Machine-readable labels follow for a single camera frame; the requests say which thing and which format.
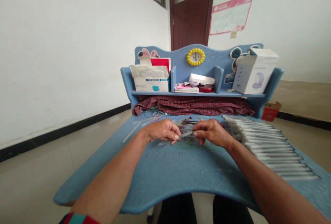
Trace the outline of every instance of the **human arm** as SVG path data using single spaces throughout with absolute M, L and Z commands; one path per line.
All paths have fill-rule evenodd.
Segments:
M 193 134 L 200 145 L 207 139 L 231 155 L 269 223 L 329 223 L 309 201 L 259 161 L 217 121 L 198 122 L 193 130 L 196 130 Z
M 102 224 L 112 223 L 125 201 L 146 145 L 157 139 L 177 140 L 179 135 L 179 128 L 169 119 L 141 129 L 90 183 L 70 212 L 87 214 Z

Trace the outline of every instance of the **red cardboard box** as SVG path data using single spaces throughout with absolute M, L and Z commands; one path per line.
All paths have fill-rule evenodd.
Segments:
M 279 102 L 276 103 L 267 103 L 263 109 L 262 120 L 273 121 L 282 105 Z

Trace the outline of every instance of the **red notebook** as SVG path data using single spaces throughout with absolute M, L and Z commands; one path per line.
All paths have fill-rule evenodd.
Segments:
M 162 66 L 165 65 L 168 69 L 168 73 L 171 70 L 171 58 L 152 58 L 151 57 L 152 65 Z

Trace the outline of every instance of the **wall light switch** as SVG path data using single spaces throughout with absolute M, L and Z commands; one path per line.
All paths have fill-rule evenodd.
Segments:
M 237 38 L 237 35 L 238 35 L 238 31 L 233 31 L 233 32 L 231 33 L 230 38 Z

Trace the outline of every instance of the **wall poster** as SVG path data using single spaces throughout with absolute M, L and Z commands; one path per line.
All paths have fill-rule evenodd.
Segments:
M 209 35 L 244 30 L 252 1 L 231 0 L 213 6 Z

